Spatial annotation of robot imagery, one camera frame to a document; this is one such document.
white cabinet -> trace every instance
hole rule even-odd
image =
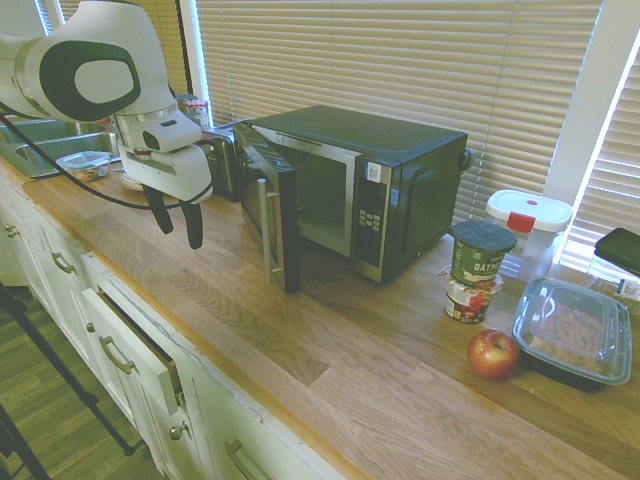
[[[42,306],[51,313],[53,311],[51,294],[46,286],[44,272],[36,260],[38,239],[33,237],[33,231],[27,224],[28,216],[25,217],[25,214],[28,215],[29,213],[24,211],[26,201],[14,190],[13,185],[2,180],[1,177],[0,187],[2,190],[2,213],[6,226],[9,227],[6,233],[11,235],[11,241],[31,292],[38,298]]]
[[[31,290],[168,478],[344,480],[19,189],[0,188]]]
[[[99,292],[87,289],[83,296],[107,389],[130,415],[159,470],[172,480],[208,478],[171,352],[146,333],[148,319],[111,282],[94,272],[91,276],[97,278]]]
[[[198,421],[194,420],[196,437],[200,437],[201,443],[208,446],[213,468],[222,478],[343,479],[255,400],[230,379],[224,379],[224,374],[213,365],[209,365],[207,371],[203,366],[193,363],[193,360],[190,361],[191,365],[179,365],[185,398],[189,410],[197,412]],[[219,380],[213,378],[211,373],[218,376]],[[276,432],[281,437],[288,437],[290,445],[285,445]],[[298,451],[294,453],[290,446]]]
[[[86,349],[88,338],[78,300],[88,286],[81,247],[13,187],[4,193],[10,216],[7,222],[15,227],[12,240],[32,291],[95,373],[96,360]]]
[[[0,282],[5,287],[27,286],[28,281],[12,241],[17,234],[12,233],[13,228],[6,221],[4,210],[0,202]]]

stainless steel sink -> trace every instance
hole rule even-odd
[[[112,132],[91,133],[80,137],[59,138],[48,142],[34,143],[53,160],[66,157],[73,153],[88,151],[108,152],[111,153],[112,162],[120,160],[116,134]],[[31,170],[29,173],[30,177],[38,178],[58,173],[57,170],[51,167],[43,157],[28,145],[20,145],[14,152],[22,158],[22,160],[18,161],[24,165],[23,168],[20,168],[14,163],[14,166],[20,171],[23,171],[23,169]]]
[[[60,120],[31,120],[14,124],[32,142],[55,140],[56,138],[77,137],[87,133],[104,131],[99,123],[68,123]],[[0,142],[24,143],[6,126],[0,126]]]
[[[66,123],[35,120],[15,124],[54,161],[78,152],[109,152],[112,161],[120,160],[116,134],[97,123]],[[0,129],[0,156],[31,178],[50,177],[59,172],[30,146],[6,127]]]

microwave control panel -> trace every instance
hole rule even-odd
[[[375,267],[380,265],[382,254],[387,188],[385,183],[358,178],[353,253]]]

red apple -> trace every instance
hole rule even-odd
[[[504,380],[516,368],[520,349],[509,335],[484,330],[469,342],[467,360],[474,372],[494,382]]]

window blinds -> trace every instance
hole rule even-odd
[[[616,227],[640,235],[640,55],[618,100],[560,263],[586,270],[595,242]]]
[[[60,0],[60,9],[65,20],[75,13],[79,3],[80,0]],[[188,93],[191,86],[185,66],[176,0],[132,0],[131,3],[144,8],[153,23],[167,63],[171,88],[176,94]]]
[[[196,0],[214,123],[328,104],[469,134],[454,221],[542,191],[599,0]]]
[[[45,35],[49,35],[53,31],[53,25],[51,25],[51,18],[49,17],[49,10],[44,3],[44,0],[35,0],[36,8],[38,9],[38,15],[42,22],[42,28]]]

